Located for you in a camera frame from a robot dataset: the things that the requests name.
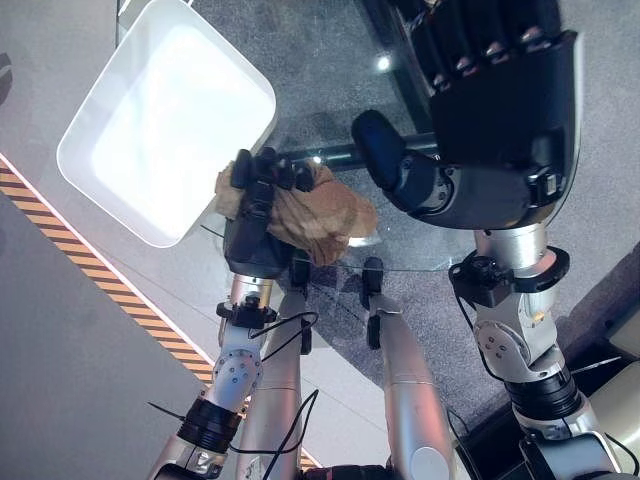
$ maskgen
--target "robotic hand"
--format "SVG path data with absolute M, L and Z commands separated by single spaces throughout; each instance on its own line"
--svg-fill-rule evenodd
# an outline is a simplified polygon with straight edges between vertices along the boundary
M 440 156 L 407 150 L 380 113 L 364 112 L 352 135 L 373 180 L 432 225 L 541 222 L 575 173 L 577 34 L 561 31 L 556 0 L 443 0 L 415 13 L 411 40 L 433 92 Z
M 547 247 L 542 222 L 561 206 L 577 164 L 578 36 L 561 30 L 556 0 L 395 3 L 432 91 L 440 156 L 407 149 L 376 111 L 353 122 L 356 147 L 400 210 L 475 230 L 476 251 L 449 277 L 485 368 L 511 397 L 532 476 L 620 472 L 550 314 L 569 255 Z

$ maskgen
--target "black connector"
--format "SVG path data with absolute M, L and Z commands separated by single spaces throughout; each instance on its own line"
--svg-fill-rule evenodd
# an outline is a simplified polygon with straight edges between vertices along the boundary
M 178 430 L 178 436 L 205 450 L 225 453 L 241 419 L 235 412 L 197 398 Z

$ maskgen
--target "orange stripe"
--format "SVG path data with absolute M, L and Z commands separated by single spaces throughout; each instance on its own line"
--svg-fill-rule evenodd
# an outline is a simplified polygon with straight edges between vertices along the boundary
M 131 315 L 135 315 L 135 314 L 140 314 L 140 315 L 153 315 L 154 317 L 157 317 L 158 315 L 156 314 L 156 312 L 154 312 L 153 310 L 151 310 L 148 307 L 122 307 L 122 309 L 131 314 Z
M 211 374 L 211 370 L 213 370 L 213 367 L 209 364 L 201 365 L 199 363 L 189 363 L 189 362 L 182 362 L 182 364 L 192 372 L 202 372 L 202 373 Z
M 9 197 L 16 196 L 16 197 L 30 197 L 30 198 L 37 199 L 37 197 L 27 187 L 24 187 L 24 188 L 0 187 L 0 192 L 4 193 L 5 195 L 8 195 Z
M 110 282 L 101 282 L 100 280 L 93 280 L 98 287 L 103 290 L 115 290 L 118 292 L 130 292 L 129 287 L 127 287 L 124 283 L 110 283 Z
M 193 373 L 196 377 L 198 377 L 203 382 L 211 382 L 211 374 L 210 373 Z
M 171 341 L 158 340 L 158 342 L 160 342 L 160 345 L 162 345 L 165 348 L 177 348 L 179 350 L 189 350 L 195 353 L 195 350 L 193 350 L 193 347 L 182 339 L 180 339 L 179 341 L 178 340 L 171 340 Z
M 136 318 L 135 320 L 141 327 L 167 327 L 167 324 L 162 320 L 149 320 L 147 318 Z
M 187 353 L 187 352 L 169 352 L 171 353 L 171 355 L 173 355 L 176 359 L 180 360 L 181 362 L 184 361 L 188 361 L 188 360 L 199 360 L 199 361 L 204 361 L 203 358 L 195 353 Z
M 104 266 L 104 263 L 102 263 L 100 260 L 98 260 L 95 257 L 94 258 L 91 258 L 91 257 L 76 257 L 75 255 L 72 255 L 72 254 L 68 254 L 67 257 L 73 263 L 79 263 L 80 265 L 95 265 L 96 267 L 103 267 Z
M 56 217 L 45 217 L 44 215 L 27 215 L 27 217 L 33 223 L 40 223 L 42 225 L 64 226 L 63 223 L 60 220 L 58 220 Z
M 71 240 L 75 239 L 76 236 L 71 233 L 69 230 L 51 230 L 46 227 L 39 227 L 40 231 L 44 233 L 47 237 L 54 238 L 69 238 Z
M 82 244 L 77 245 L 72 243 L 56 243 L 56 246 L 65 253 L 90 253 L 93 256 L 93 252 Z
M 87 274 L 91 280 L 96 281 L 108 281 L 108 280 L 117 280 L 118 283 L 122 284 L 122 281 L 115 276 L 115 274 L 111 271 L 104 272 L 102 270 L 92 270 L 91 268 L 83 268 L 82 271 Z
M 22 202 L 20 200 L 14 200 L 13 203 L 20 210 L 37 210 L 39 212 L 49 212 L 49 209 L 44 203 Z
M 176 332 L 174 332 L 173 330 L 171 330 L 170 332 L 166 332 L 164 330 L 147 329 L 147 332 L 149 333 L 149 335 L 151 335 L 153 338 L 156 338 L 156 339 L 162 339 L 162 340 L 168 340 L 168 341 L 182 340 L 182 337 L 178 335 Z
M 124 302 L 124 303 L 136 303 L 136 304 L 142 305 L 142 306 L 145 305 L 142 302 L 142 300 L 140 300 L 138 297 L 130 297 L 130 296 L 127 296 L 127 295 L 118 295 L 116 293 L 109 293 L 108 295 L 111 297 L 111 300 L 113 300 L 116 303 Z

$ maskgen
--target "gray carpet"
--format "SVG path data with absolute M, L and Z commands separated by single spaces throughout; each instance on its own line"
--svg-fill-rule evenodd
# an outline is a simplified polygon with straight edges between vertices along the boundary
M 640 3 L 583 0 L 561 5 L 565 25 L 586 33 L 580 166 L 573 192 L 550 228 L 551 243 L 572 255 L 572 269 L 554 309 L 560 342 L 566 346 L 578 339 L 588 343 L 602 332 L 606 315 L 589 315 L 580 299 L 640 239 L 640 154 L 635 139 L 640 129 Z M 196 0 L 194 7 L 274 85 L 280 116 L 271 146 L 288 150 L 348 142 L 351 120 L 366 108 L 381 110 L 402 132 L 411 133 L 390 77 L 372 70 L 380 49 L 358 2 Z M 395 210 L 366 172 L 339 176 L 378 207 L 378 230 L 385 239 L 373 248 L 350 252 L 347 265 L 375 254 L 391 269 L 433 269 L 472 249 L 470 233 L 434 229 Z M 311 301 L 322 314 L 322 335 L 379 383 L 379 355 L 364 345 L 356 273 L 343 268 L 317 271 Z M 638 285 L 637 276 L 610 278 L 594 294 L 595 302 L 618 299 L 621 285 L 629 281 Z M 446 274 L 389 272 L 386 285 L 404 305 L 445 401 L 471 424 L 502 405 L 502 386 L 484 372 Z

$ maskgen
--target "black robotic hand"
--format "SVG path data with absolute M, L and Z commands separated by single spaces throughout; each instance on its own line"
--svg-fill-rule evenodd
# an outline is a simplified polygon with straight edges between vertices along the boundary
M 579 137 L 577 34 L 561 31 L 556 0 L 394 3 L 417 13 L 411 41 L 440 155 L 407 150 L 380 113 L 364 112 L 352 136 L 373 180 L 433 225 L 544 220 L 571 185 Z

